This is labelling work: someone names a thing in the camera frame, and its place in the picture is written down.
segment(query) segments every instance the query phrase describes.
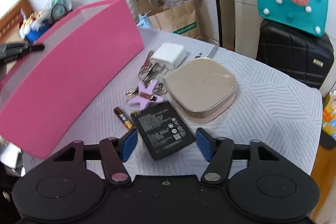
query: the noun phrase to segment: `black suitcase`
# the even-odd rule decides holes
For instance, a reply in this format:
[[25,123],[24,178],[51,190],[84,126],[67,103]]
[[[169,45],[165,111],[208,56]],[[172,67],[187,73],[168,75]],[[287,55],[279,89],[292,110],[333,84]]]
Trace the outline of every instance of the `black suitcase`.
[[334,63],[334,49],[327,34],[315,37],[265,19],[256,60],[319,89]]

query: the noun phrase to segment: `blue gripper pad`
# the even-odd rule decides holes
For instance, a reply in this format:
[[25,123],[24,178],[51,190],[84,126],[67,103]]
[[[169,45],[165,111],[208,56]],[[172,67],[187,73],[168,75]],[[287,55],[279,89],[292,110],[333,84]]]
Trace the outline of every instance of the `blue gripper pad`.
[[215,153],[210,149],[210,139],[206,138],[199,129],[196,131],[196,143],[205,160],[210,161]]
[[120,159],[122,162],[125,162],[129,159],[134,148],[137,146],[138,142],[138,131],[136,129],[124,140],[124,145],[120,153]]

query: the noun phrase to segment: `white patterned tablecloth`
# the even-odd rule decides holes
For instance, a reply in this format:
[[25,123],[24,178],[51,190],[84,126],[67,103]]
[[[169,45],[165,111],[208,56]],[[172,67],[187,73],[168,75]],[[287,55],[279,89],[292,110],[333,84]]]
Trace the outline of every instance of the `white patterned tablecloth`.
[[[113,113],[117,106],[129,114],[136,106],[125,103],[125,91],[137,84],[137,74],[149,50],[164,42],[181,44],[189,53],[208,56],[214,45],[199,40],[150,29],[140,29],[145,44],[141,51],[100,92],[63,136],[54,152],[74,140],[96,144],[101,139],[122,137],[125,128]],[[307,87],[253,59],[219,48],[213,60],[231,71],[237,80],[234,103],[207,124],[184,120],[193,133],[203,127],[213,137],[224,136],[235,143],[248,144],[259,139],[310,174],[318,148],[322,121],[322,99],[317,89]],[[42,160],[24,153],[26,171]],[[132,179],[135,175],[190,175],[205,171],[205,161],[196,143],[159,161],[153,161],[141,138],[130,159],[124,163]],[[246,166],[235,161],[231,175]],[[100,162],[89,161],[87,167],[104,177]]]

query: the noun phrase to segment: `rounded square container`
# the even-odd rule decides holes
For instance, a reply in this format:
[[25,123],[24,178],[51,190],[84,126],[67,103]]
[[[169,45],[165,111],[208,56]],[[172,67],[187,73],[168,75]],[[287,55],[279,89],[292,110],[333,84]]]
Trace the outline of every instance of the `rounded square container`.
[[165,78],[178,107],[197,123],[212,121],[235,99],[236,78],[210,58],[197,58]]

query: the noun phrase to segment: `pink box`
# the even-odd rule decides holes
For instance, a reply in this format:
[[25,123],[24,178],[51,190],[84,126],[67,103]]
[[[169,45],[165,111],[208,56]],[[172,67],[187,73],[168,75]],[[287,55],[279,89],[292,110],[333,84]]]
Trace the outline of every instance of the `pink box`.
[[47,158],[143,42],[125,0],[77,8],[37,41],[42,42],[45,50],[19,60],[1,83],[0,135]]

